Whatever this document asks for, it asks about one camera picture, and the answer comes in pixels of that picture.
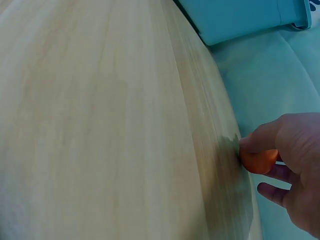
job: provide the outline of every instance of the curved wooden board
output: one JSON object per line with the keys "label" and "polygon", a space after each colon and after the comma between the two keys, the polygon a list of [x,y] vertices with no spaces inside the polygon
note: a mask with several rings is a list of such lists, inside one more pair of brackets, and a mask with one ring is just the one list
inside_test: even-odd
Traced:
{"label": "curved wooden board", "polygon": [[171,0],[0,0],[3,240],[258,240],[218,69]]}

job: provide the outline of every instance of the teal cushion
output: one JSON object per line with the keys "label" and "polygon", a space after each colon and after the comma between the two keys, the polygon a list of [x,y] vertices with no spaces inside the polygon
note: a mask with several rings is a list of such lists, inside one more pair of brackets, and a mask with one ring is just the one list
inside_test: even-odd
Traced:
{"label": "teal cushion", "polygon": [[[302,32],[285,28],[238,38],[211,49],[243,136],[286,113],[320,112],[320,24]],[[253,175],[254,184],[286,183]],[[284,208],[257,193],[265,240],[310,240]]]}

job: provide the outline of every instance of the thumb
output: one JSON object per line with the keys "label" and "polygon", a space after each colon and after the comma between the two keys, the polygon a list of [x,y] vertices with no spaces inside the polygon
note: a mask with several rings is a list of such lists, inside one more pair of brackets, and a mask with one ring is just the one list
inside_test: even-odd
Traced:
{"label": "thumb", "polygon": [[276,149],[276,138],[280,129],[279,119],[259,126],[239,141],[239,146],[249,153],[260,153]]}

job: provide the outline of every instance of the fingernail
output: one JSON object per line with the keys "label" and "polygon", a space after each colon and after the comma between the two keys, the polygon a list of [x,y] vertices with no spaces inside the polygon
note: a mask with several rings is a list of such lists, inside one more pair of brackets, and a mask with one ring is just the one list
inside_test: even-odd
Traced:
{"label": "fingernail", "polygon": [[241,147],[245,147],[246,145],[248,145],[250,143],[250,136],[251,133],[248,136],[241,138],[239,141],[239,145]]}

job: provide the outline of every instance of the teal fabric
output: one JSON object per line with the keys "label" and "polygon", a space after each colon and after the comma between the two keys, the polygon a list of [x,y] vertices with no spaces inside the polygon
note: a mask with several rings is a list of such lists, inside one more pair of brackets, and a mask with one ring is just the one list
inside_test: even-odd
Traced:
{"label": "teal fabric", "polygon": [[174,1],[179,1],[208,46],[275,26],[311,25],[309,0]]}
{"label": "teal fabric", "polygon": [[[320,24],[307,31],[276,28],[216,45],[213,57],[228,91],[241,134],[282,114],[320,112]],[[289,188],[261,175],[260,182]],[[311,240],[287,211],[258,193],[265,240]]]}

